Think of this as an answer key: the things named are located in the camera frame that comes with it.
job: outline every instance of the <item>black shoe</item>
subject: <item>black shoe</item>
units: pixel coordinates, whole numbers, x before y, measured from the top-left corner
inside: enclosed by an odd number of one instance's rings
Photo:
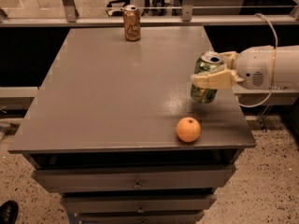
[[[15,201],[8,201],[0,206],[0,223],[14,224],[19,212],[19,206]]]

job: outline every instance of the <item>can lid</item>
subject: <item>can lid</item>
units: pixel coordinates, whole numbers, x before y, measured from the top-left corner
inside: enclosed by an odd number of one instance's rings
[[[206,63],[223,63],[223,57],[215,51],[204,52],[201,59]]]
[[[137,11],[138,8],[135,5],[127,5],[126,7],[124,7],[125,11]]]

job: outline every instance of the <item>brown can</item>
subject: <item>brown can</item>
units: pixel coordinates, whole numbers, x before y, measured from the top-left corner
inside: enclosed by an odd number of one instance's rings
[[[140,39],[140,11],[134,5],[124,7],[122,11],[125,38],[128,41]]]

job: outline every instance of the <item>drawer knob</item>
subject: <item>drawer knob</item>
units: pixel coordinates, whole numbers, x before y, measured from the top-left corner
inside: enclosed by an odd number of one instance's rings
[[[142,207],[140,206],[139,209],[137,210],[137,213],[139,214],[143,214],[145,213],[146,211],[142,209]]]
[[[135,190],[142,189],[142,185],[140,185],[139,180],[135,181],[135,184],[133,185],[133,189],[135,189]]]

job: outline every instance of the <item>cable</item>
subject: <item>cable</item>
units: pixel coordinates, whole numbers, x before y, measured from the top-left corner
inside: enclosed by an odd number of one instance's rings
[[[271,30],[272,30],[272,33],[274,35],[274,38],[275,38],[275,46],[274,46],[274,49],[273,49],[273,53],[272,53],[272,74],[271,74],[271,88],[270,88],[270,92],[268,93],[268,95],[258,104],[255,104],[255,105],[243,105],[243,104],[240,104],[240,106],[242,107],[245,107],[245,108],[253,108],[253,107],[256,107],[256,106],[259,106],[259,105],[262,105],[263,103],[265,103],[267,100],[269,100],[270,96],[272,95],[273,93],[273,87],[274,87],[274,70],[275,70],[275,61],[276,61],[276,50],[277,50],[277,47],[278,47],[278,35],[277,35],[277,32],[275,31],[272,23],[270,20],[268,20],[265,15],[263,15],[262,13],[256,13],[255,16],[259,17],[260,19],[266,21],[268,23],[268,25],[270,26]]]

